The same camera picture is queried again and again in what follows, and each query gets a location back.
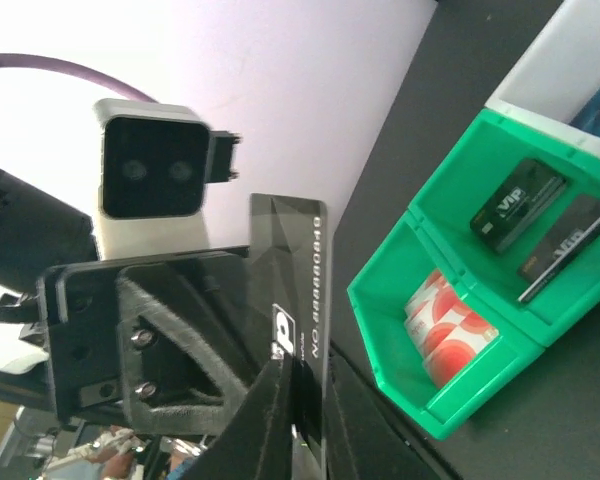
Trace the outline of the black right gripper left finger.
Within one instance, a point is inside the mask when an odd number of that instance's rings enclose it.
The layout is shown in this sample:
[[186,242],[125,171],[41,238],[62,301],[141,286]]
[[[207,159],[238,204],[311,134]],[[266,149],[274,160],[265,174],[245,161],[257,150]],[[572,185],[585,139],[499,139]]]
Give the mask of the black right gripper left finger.
[[270,360],[223,433],[182,477],[191,480],[291,478],[292,378],[292,358]]

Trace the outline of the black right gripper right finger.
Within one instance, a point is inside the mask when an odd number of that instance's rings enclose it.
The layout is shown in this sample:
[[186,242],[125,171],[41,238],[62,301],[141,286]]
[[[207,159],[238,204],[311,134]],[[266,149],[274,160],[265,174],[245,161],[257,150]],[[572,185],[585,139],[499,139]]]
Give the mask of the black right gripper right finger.
[[324,400],[329,479],[458,479],[460,475],[391,412],[336,351],[329,352]]

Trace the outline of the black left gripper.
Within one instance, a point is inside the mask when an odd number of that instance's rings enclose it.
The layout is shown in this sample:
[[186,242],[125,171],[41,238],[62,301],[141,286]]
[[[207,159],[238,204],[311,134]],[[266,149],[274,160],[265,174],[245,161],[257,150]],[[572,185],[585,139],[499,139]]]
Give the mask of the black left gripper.
[[0,170],[0,247],[17,288],[0,317],[43,324],[52,404],[65,419],[118,403],[140,433],[218,435],[269,354],[249,316],[247,261],[227,252],[46,265],[88,249],[87,219]]

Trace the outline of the white bin with blue cards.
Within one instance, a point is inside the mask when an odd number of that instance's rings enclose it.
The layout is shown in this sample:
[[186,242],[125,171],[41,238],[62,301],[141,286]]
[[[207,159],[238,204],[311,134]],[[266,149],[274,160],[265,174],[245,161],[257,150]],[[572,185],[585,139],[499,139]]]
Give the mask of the white bin with blue cards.
[[485,107],[600,159],[600,137],[570,125],[599,87],[600,1],[565,1]]

